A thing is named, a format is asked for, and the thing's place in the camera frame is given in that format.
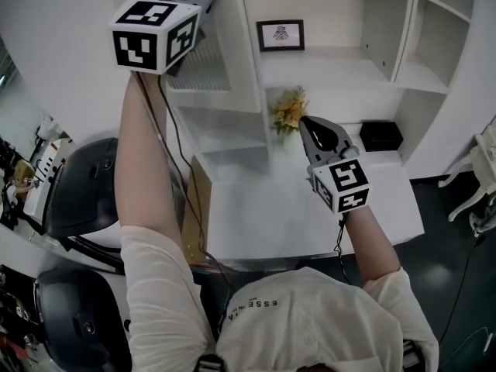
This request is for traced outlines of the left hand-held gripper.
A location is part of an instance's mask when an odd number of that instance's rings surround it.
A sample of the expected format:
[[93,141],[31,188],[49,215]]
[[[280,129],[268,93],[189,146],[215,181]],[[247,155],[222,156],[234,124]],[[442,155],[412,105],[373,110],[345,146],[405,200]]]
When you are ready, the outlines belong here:
[[130,71],[161,75],[201,40],[215,0],[126,0],[109,21],[114,61]]

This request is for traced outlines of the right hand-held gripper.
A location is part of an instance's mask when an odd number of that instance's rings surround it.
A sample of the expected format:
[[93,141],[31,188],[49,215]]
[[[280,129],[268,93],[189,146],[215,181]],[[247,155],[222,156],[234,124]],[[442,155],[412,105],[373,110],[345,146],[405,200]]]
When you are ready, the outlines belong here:
[[312,190],[333,214],[365,206],[370,182],[360,164],[359,150],[346,130],[327,119],[307,115],[300,118],[298,128],[309,161]]

